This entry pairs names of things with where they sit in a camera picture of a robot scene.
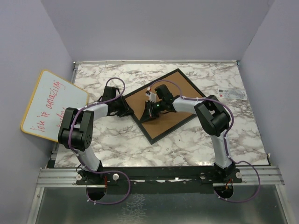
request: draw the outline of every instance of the marble surface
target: marble surface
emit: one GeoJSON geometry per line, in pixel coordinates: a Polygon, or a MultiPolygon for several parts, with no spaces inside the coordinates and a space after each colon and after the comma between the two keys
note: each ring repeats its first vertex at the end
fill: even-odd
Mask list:
{"type": "MultiPolygon", "coordinates": [[[[125,94],[180,68],[205,93],[217,96],[217,88],[243,89],[235,63],[198,64],[106,64],[80,65],[75,85],[90,94],[90,102],[99,99],[106,81],[120,77],[126,83],[125,94]]],[[[121,86],[112,81],[112,86],[121,86]]],[[[221,99],[230,107],[235,124],[229,143],[235,161],[268,165],[267,156],[248,100],[221,99]]],[[[105,117],[93,124],[92,147],[106,167],[196,166],[212,165],[214,150],[210,137],[202,130],[198,118],[189,121],[162,140],[151,145],[131,117],[105,117]]],[[[79,165],[76,156],[59,147],[55,167],[79,165]]]]}

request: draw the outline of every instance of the whiteboard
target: whiteboard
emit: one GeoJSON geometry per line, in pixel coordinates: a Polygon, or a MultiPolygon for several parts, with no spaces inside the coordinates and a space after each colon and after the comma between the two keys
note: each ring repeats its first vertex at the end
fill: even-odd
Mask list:
{"type": "Polygon", "coordinates": [[[83,107],[88,98],[86,91],[48,70],[43,70],[31,95],[21,130],[58,142],[65,109],[83,107]]]}

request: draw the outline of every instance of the cork board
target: cork board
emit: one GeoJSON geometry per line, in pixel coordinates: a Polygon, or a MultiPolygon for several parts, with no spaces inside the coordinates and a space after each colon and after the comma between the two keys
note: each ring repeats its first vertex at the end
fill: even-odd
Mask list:
{"type": "MultiPolygon", "coordinates": [[[[205,97],[205,95],[186,77],[186,75],[180,70],[176,69],[165,76],[162,76],[151,83],[146,84],[145,86],[129,93],[125,96],[126,102],[134,111],[132,115],[133,120],[139,126],[145,137],[148,139],[150,144],[154,144],[158,140],[162,139],[169,133],[173,132],[177,128],[181,127],[183,124],[187,123],[189,120],[192,120],[196,117],[195,114],[187,112],[170,112],[167,114],[160,114],[159,118],[140,123],[139,119],[141,118],[144,108],[145,101],[149,98],[145,95],[147,87],[149,87],[153,82],[157,80],[168,80],[173,81],[178,84],[184,96],[186,97],[205,97]]],[[[159,82],[152,86],[152,90],[158,87],[159,85],[165,84],[173,96],[179,95],[178,88],[168,82],[159,82]]]]}

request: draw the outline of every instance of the purple wall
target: purple wall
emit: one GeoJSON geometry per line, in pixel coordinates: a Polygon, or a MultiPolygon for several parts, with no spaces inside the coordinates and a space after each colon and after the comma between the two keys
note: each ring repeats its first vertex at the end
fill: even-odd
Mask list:
{"type": "Polygon", "coordinates": [[[240,60],[274,0],[41,0],[74,61],[240,60]]]}
{"type": "Polygon", "coordinates": [[[266,151],[279,165],[299,221],[299,1],[276,0],[240,72],[266,151]]]}
{"type": "Polygon", "coordinates": [[[1,1],[0,68],[0,222],[23,224],[53,143],[22,133],[21,120],[42,69],[72,74],[72,59],[40,0],[1,1]]]}

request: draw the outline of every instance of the sticker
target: sticker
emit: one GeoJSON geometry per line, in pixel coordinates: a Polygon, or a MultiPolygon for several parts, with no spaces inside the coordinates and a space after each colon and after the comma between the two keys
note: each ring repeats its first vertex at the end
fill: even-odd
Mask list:
{"type": "Polygon", "coordinates": [[[218,88],[218,95],[226,99],[247,99],[245,90],[241,89],[218,88]]]}

